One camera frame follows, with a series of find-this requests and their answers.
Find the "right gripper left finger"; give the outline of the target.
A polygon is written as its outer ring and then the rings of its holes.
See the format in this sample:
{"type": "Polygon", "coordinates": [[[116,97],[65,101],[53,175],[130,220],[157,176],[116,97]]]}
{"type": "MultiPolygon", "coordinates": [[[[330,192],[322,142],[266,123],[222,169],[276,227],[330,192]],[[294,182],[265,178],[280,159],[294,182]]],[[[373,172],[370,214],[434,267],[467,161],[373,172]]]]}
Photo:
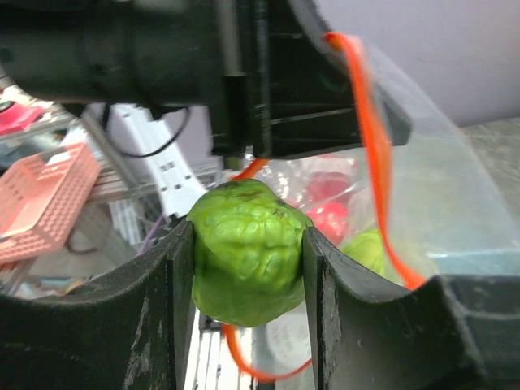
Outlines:
{"type": "Polygon", "coordinates": [[[193,226],[62,297],[1,297],[4,389],[181,389],[194,307],[193,226]]]}

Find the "red tomato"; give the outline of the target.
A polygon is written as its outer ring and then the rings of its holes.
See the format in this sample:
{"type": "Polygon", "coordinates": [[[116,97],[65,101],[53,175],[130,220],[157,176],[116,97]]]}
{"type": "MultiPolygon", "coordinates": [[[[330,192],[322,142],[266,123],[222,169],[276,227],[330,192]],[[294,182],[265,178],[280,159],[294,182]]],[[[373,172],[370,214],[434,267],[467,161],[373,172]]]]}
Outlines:
{"type": "Polygon", "coordinates": [[[345,238],[349,225],[347,208],[337,202],[330,201],[309,210],[306,215],[313,221],[315,227],[335,246],[345,238]]]}

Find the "large green cabbage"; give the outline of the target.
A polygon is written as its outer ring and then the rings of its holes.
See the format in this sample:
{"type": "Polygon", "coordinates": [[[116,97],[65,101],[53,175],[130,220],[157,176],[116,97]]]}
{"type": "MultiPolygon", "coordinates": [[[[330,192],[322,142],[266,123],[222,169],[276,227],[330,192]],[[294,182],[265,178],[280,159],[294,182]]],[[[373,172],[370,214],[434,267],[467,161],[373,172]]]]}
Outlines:
{"type": "Polygon", "coordinates": [[[350,237],[340,250],[375,274],[400,286],[404,280],[389,262],[382,238],[376,227],[368,228],[350,237]]]}

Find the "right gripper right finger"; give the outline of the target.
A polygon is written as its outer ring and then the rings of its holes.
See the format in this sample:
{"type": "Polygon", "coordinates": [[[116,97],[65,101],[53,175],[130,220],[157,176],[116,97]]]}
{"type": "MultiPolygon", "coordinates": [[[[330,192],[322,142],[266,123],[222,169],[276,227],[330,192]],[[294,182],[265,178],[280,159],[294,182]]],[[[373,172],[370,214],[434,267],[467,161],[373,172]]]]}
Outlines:
{"type": "Polygon", "coordinates": [[[316,388],[518,388],[518,277],[439,275],[410,291],[313,227],[303,276],[316,388]]]}

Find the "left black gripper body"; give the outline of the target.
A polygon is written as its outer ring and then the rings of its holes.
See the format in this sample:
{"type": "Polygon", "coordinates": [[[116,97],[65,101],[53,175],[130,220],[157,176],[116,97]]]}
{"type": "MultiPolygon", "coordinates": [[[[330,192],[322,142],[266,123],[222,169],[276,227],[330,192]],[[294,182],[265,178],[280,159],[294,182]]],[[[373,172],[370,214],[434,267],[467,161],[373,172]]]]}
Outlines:
{"type": "Polygon", "coordinates": [[[303,158],[361,146],[361,103],[313,1],[216,1],[230,123],[212,151],[303,158]]]}

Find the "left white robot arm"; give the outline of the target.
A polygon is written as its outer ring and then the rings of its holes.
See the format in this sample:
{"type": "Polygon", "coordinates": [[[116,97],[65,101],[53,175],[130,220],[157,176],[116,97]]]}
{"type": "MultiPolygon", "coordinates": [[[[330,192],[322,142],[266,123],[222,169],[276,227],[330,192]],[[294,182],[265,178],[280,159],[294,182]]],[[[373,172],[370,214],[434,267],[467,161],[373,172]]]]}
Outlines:
{"type": "Polygon", "coordinates": [[[411,126],[360,40],[312,1],[4,1],[1,64],[34,97],[206,106],[213,153],[289,159],[363,146],[378,212],[411,126]]]}

